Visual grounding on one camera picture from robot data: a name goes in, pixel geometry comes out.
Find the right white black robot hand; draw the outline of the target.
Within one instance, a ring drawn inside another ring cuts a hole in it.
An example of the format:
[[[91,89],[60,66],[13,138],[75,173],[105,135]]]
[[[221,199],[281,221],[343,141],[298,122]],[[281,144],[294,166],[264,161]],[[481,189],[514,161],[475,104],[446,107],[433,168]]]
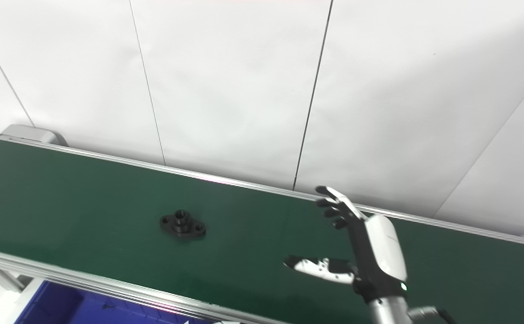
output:
[[[325,217],[333,217],[336,229],[346,229],[355,263],[334,258],[288,256],[286,267],[326,281],[351,285],[366,303],[407,296],[407,269],[394,225],[388,217],[365,215],[341,192],[317,186],[318,207]]]

